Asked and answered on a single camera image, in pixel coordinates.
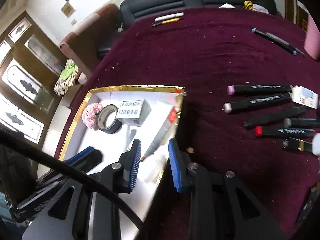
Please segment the wooden glass door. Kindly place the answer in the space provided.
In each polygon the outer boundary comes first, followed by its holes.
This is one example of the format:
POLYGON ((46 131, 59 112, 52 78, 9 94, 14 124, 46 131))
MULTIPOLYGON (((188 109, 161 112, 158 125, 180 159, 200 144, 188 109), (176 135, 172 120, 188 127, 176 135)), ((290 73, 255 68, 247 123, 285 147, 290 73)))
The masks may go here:
POLYGON ((41 148, 61 98, 54 86, 67 59, 23 12, 1 33, 1 127, 41 148))

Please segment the grey capped marker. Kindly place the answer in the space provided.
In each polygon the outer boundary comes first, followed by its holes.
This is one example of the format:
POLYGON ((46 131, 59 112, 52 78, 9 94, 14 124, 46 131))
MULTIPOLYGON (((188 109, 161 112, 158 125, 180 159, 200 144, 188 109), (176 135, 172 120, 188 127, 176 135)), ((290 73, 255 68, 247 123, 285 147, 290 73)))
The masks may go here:
POLYGON ((313 118, 286 118, 284 120, 285 127, 295 128, 320 128, 319 119, 313 118))

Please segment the black tape roll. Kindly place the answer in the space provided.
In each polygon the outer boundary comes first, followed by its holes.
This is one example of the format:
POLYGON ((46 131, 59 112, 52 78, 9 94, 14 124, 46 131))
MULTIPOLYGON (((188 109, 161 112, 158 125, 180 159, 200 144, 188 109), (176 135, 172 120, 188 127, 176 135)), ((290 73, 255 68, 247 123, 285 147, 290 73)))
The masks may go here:
POLYGON ((116 118, 118 108, 115 105, 107 105, 104 107, 97 118, 97 125, 99 130, 113 134, 119 131, 122 122, 116 118))

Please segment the floral cloth bundle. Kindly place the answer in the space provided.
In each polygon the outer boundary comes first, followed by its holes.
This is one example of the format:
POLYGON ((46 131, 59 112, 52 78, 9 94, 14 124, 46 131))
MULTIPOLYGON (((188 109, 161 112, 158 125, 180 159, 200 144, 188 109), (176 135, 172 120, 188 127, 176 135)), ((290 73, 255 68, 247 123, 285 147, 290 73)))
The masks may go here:
POLYGON ((76 84, 79 78, 79 68, 72 59, 68 59, 64 70, 61 72, 54 91, 58 96, 64 96, 70 87, 76 84))

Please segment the black gold tube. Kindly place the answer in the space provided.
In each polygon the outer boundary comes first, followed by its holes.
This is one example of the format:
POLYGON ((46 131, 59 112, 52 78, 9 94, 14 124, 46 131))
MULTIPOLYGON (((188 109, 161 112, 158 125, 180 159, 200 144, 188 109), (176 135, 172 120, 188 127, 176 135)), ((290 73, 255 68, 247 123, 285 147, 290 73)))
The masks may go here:
POLYGON ((296 139, 296 138, 284 139, 282 147, 285 150, 307 152, 307 153, 312 153, 312 150, 313 150, 312 143, 301 140, 301 139, 296 139))

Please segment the white marker pen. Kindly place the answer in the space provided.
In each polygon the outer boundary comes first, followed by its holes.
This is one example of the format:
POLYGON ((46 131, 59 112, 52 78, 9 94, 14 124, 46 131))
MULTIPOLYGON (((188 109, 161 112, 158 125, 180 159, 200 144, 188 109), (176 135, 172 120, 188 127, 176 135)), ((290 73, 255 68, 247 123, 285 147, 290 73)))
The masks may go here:
POLYGON ((166 20, 171 20, 173 18, 182 17, 183 15, 184 15, 184 12, 178 12, 175 14, 164 15, 164 16, 160 16, 160 17, 155 18, 155 22, 162 22, 162 21, 166 21, 166 20))

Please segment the black yellow pen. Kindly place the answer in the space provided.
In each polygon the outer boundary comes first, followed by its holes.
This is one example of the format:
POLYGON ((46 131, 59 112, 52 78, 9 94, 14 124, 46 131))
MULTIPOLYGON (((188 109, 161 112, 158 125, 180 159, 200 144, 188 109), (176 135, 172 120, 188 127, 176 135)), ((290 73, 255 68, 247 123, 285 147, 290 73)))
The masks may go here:
POLYGON ((180 21, 182 19, 183 19, 183 17, 172 18, 172 19, 169 19, 169 20, 161 21, 161 22, 155 22, 151 26, 152 27, 157 27, 157 26, 164 25, 164 24, 178 22, 178 21, 180 21))

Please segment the small white printed box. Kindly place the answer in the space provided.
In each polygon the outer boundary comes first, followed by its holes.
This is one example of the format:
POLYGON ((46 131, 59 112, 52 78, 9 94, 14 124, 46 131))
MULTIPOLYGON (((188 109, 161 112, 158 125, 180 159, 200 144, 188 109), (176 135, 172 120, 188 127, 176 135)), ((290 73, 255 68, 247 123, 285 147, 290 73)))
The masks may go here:
POLYGON ((292 101, 313 109, 318 109, 319 107, 318 94, 302 86, 292 88, 292 101))

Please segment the red capped black marker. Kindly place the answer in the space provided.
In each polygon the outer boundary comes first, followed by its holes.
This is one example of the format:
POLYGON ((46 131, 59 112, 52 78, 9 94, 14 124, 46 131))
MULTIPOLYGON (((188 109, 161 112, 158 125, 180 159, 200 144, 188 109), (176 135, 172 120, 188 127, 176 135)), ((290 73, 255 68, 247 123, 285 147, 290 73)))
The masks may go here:
POLYGON ((256 137, 272 138, 311 138, 315 135, 314 129, 307 128, 285 128, 285 127, 262 127, 257 126, 254 129, 256 137))

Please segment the grey barcode box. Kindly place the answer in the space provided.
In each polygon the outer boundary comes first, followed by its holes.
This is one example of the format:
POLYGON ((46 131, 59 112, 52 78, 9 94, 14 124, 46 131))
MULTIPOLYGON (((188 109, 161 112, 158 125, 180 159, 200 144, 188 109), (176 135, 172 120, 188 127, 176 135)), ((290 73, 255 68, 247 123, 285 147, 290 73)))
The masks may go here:
POLYGON ((116 118, 129 126, 142 126, 150 112, 151 107, 145 99, 123 101, 117 111, 116 118))

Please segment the pink thermos bottle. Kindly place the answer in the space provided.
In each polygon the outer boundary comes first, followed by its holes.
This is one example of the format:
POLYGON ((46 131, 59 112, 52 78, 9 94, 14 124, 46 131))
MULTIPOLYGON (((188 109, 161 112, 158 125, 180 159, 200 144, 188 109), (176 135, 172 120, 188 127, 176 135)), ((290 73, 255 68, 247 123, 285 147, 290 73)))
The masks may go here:
POLYGON ((311 15, 308 15, 308 29, 306 32, 304 49, 314 60, 319 60, 320 54, 320 33, 311 15))

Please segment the maroon bed cover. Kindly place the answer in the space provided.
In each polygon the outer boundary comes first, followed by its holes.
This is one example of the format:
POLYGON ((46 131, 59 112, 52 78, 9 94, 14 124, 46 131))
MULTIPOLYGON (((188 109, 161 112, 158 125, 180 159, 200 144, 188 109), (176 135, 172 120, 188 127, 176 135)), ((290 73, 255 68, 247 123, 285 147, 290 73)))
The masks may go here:
POLYGON ((176 85, 187 96, 177 132, 180 149, 215 171, 231 170, 276 219, 288 239, 319 239, 319 211, 299 232, 297 218, 310 188, 319 181, 313 155, 286 152, 278 139, 259 139, 243 122, 266 109, 241 114, 222 110, 229 85, 301 85, 319 92, 319 63, 292 56, 254 35, 269 31, 302 48, 305 34, 293 23, 243 9, 201 8, 183 20, 152 26, 137 21, 106 54, 73 102, 75 115, 88 90, 119 85, 176 85))

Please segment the blue capped black marker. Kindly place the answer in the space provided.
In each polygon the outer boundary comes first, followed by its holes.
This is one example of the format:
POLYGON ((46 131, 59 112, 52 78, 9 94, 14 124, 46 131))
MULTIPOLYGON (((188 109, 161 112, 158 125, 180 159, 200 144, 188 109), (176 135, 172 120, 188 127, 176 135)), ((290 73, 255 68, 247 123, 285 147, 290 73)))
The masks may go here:
POLYGON ((264 39, 269 40, 270 42, 272 42, 273 44, 276 44, 277 46, 279 46, 280 48, 284 49, 285 51, 289 52, 291 55, 296 56, 297 54, 300 54, 302 56, 305 56, 305 54, 299 50, 298 48, 292 46, 291 44, 289 44, 289 42, 277 37, 276 35, 273 35, 269 32, 264 32, 261 31, 257 28, 253 28, 251 30, 251 32, 255 35, 258 35, 264 39))

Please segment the red grey slim box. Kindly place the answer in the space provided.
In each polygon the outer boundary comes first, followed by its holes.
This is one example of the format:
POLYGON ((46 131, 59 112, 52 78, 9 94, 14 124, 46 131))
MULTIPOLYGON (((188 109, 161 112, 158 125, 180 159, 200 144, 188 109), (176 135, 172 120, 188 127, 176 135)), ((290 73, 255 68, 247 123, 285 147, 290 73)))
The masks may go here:
POLYGON ((154 109, 151 110, 139 130, 139 135, 137 135, 141 142, 141 162, 154 154, 176 118, 176 108, 166 102, 158 102, 154 109))

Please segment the yellow object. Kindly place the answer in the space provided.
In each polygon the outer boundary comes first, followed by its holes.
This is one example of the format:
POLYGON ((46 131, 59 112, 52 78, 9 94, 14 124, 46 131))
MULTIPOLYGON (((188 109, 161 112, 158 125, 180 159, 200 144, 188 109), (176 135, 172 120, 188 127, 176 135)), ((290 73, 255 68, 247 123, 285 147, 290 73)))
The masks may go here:
POLYGON ((244 1, 243 8, 246 10, 253 10, 253 3, 251 1, 244 1))

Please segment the pink flower ball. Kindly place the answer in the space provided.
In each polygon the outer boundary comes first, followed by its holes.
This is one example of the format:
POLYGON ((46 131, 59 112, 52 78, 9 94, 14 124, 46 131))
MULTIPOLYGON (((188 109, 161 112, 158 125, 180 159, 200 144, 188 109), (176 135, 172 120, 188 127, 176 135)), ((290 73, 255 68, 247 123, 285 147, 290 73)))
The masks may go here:
POLYGON ((87 126, 87 128, 96 128, 98 115, 102 109, 103 106, 101 103, 91 103, 86 106, 82 113, 82 121, 87 126))

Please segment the gold rimmed white tray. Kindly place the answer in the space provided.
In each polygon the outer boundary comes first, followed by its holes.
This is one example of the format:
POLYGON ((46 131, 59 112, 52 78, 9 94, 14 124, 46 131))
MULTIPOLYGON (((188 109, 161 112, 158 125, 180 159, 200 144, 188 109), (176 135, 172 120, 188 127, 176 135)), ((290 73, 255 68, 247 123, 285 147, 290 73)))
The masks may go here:
POLYGON ((137 135, 139 135, 141 126, 123 124, 120 130, 113 134, 87 128, 82 121, 82 113, 91 103, 101 103, 103 106, 113 104, 120 107, 123 101, 145 99, 151 109, 154 109, 160 101, 174 105, 177 118, 154 154, 139 164, 136 186, 132 193, 119 194, 119 197, 141 221, 145 221, 167 167, 168 141, 176 134, 184 96, 184 89, 178 86, 123 85, 90 89, 85 93, 80 106, 76 109, 76 114, 61 147, 59 160, 66 160, 88 146, 92 146, 103 155, 102 163, 89 171, 89 174, 95 174, 117 162, 120 155, 131 148, 133 139, 138 139, 137 135))

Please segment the pink capped marker upper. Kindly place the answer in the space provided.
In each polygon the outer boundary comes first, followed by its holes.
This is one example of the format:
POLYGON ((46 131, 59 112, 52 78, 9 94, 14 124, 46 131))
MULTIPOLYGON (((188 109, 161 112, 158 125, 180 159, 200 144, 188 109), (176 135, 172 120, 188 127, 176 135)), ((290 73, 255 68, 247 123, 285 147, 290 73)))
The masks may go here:
POLYGON ((271 95, 291 92, 292 88, 292 85, 232 85, 227 87, 227 93, 232 96, 271 95))

